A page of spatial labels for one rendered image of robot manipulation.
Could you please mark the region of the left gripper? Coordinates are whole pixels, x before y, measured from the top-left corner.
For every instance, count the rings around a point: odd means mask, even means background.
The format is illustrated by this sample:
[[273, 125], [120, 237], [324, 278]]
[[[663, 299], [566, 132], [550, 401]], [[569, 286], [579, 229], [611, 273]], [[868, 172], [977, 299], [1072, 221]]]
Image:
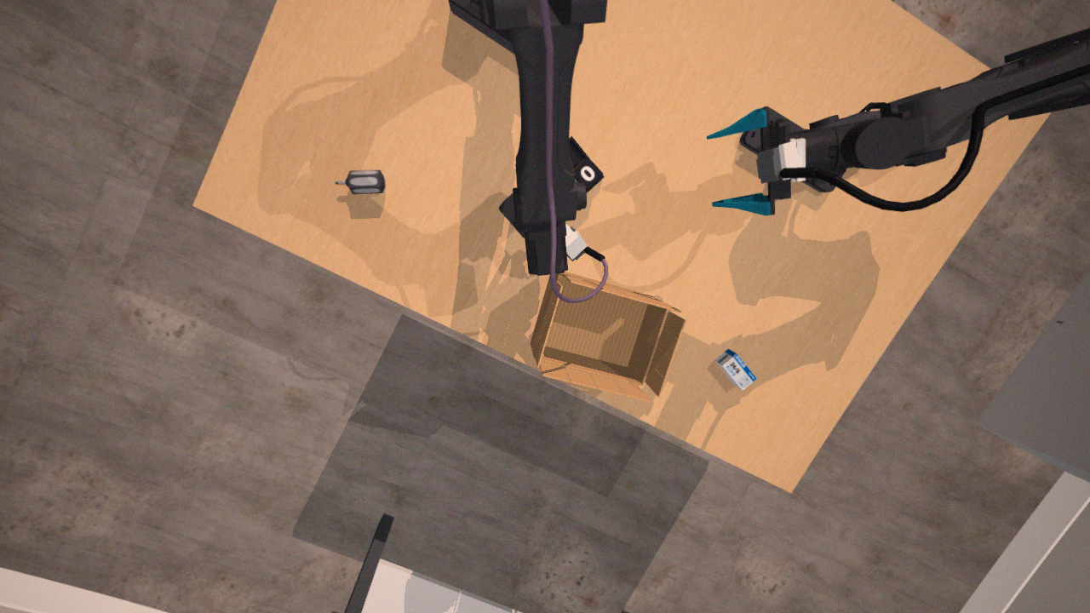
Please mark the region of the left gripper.
[[[835, 156], [829, 156], [829, 147], [838, 145], [834, 128], [814, 129], [814, 131], [801, 133], [801, 135], [790, 135], [789, 121], [782, 117], [770, 121], [768, 108], [766, 107], [753, 110], [732, 122], [731, 127], [720, 129], [719, 132], [706, 136], [706, 140], [738, 135], [738, 133], [751, 129], [760, 129], [761, 152], [779, 146], [782, 169], [818, 167], [828, 172], [834, 169]], [[791, 181], [802, 180], [806, 178], [782, 178], [768, 182], [767, 197], [764, 197], [760, 192], [747, 195], [747, 197], [720, 199], [720, 201], [712, 202], [712, 206], [732, 207], [759, 215], [775, 215], [775, 199], [791, 199]]]

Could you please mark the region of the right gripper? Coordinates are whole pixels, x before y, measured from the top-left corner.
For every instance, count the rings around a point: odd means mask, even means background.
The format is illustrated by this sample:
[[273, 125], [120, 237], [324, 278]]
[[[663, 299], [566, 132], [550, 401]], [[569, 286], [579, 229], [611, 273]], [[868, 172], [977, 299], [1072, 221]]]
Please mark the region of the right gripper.
[[[511, 194], [510, 197], [505, 199], [505, 201], [502, 201], [501, 206], [499, 206], [499, 211], [502, 212], [502, 215], [505, 215], [505, 217], [510, 224], [513, 224], [514, 230], [517, 230], [517, 232], [519, 232], [523, 237], [523, 239], [525, 239], [525, 232], [528, 232], [528, 226], [522, 226], [520, 217], [514, 217], [513, 194]], [[567, 237], [565, 237], [565, 243], [567, 243], [567, 254], [572, 260], [576, 259], [577, 255], [580, 255], [583, 249], [588, 248], [588, 242], [585, 242], [582, 239], [582, 236], [579, 235], [577, 230], [576, 232], [573, 232], [568, 225], [567, 225]]]

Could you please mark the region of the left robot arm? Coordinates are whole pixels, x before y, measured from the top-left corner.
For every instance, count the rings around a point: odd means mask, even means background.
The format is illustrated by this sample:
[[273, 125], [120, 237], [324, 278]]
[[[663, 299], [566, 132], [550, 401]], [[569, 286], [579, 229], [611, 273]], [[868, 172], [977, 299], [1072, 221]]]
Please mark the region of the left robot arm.
[[[1005, 63], [1008, 62], [1012, 65], [993, 67], [971, 81], [945, 89], [935, 87], [886, 103], [880, 106], [881, 111], [867, 110], [841, 118], [834, 115], [803, 129], [767, 107], [770, 121], [779, 117], [788, 120], [790, 135], [834, 128], [838, 145], [829, 147], [829, 156], [835, 156], [829, 172], [841, 177], [853, 167], [889, 169], [895, 164], [916, 167], [938, 163], [946, 157], [947, 146], [971, 137], [971, 117], [976, 107], [988, 100], [1012, 95], [986, 110], [985, 129], [1007, 115], [1013, 120], [1090, 105], [1090, 71], [1081, 72], [1090, 67], [1090, 28], [1006, 55]], [[743, 144], [758, 152], [761, 185], [783, 178], [779, 147], [761, 152], [760, 129], [747, 131]]]

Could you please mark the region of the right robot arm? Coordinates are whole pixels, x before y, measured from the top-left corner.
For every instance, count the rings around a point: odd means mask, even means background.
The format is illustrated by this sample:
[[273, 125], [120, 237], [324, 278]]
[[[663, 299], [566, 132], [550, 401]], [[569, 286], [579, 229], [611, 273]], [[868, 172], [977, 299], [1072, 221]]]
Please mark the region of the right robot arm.
[[520, 217], [522, 226], [529, 225], [528, 273], [550, 275], [550, 179], [556, 214], [555, 274], [564, 274], [568, 269], [565, 223], [574, 221], [577, 211], [588, 208], [588, 187], [576, 181], [569, 145], [577, 51], [584, 24], [605, 22], [607, 0], [548, 0], [547, 24], [542, 23], [540, 0], [449, 1], [513, 45], [521, 115], [520, 146], [514, 156], [514, 217]]

